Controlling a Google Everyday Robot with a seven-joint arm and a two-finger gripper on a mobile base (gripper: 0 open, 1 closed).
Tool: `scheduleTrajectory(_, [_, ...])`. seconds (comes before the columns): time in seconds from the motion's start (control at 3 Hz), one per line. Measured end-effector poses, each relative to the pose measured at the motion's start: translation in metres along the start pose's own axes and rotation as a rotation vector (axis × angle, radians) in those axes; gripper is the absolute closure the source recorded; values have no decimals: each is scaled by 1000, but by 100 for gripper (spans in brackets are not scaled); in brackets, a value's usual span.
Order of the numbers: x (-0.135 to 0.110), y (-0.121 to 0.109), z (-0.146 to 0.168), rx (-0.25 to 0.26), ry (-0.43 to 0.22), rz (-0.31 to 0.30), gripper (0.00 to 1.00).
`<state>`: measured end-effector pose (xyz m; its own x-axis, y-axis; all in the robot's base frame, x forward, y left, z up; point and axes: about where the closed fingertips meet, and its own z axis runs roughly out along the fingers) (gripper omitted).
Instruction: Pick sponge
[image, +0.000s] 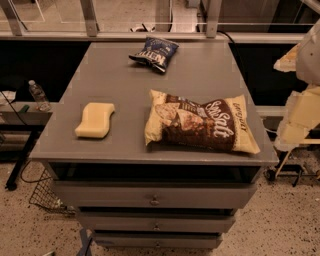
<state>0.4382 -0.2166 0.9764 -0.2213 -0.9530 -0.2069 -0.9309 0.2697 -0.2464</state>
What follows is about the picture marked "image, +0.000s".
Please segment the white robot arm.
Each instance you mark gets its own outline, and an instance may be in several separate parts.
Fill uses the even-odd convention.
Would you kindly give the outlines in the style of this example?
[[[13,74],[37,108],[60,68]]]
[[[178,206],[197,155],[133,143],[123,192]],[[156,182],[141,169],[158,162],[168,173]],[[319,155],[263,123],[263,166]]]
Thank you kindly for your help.
[[[320,21],[275,62],[274,68],[281,72],[294,71],[296,77],[307,84],[304,91],[293,91],[288,97],[277,129],[275,147],[290,151],[320,123]]]

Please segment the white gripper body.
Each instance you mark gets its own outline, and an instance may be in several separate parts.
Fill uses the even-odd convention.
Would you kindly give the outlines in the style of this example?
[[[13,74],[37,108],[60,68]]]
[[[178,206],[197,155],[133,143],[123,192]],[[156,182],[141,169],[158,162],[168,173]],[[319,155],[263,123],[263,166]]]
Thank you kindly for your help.
[[[280,151],[290,151],[302,144],[319,124],[320,87],[308,85],[302,92],[293,91],[287,99],[274,146]]]

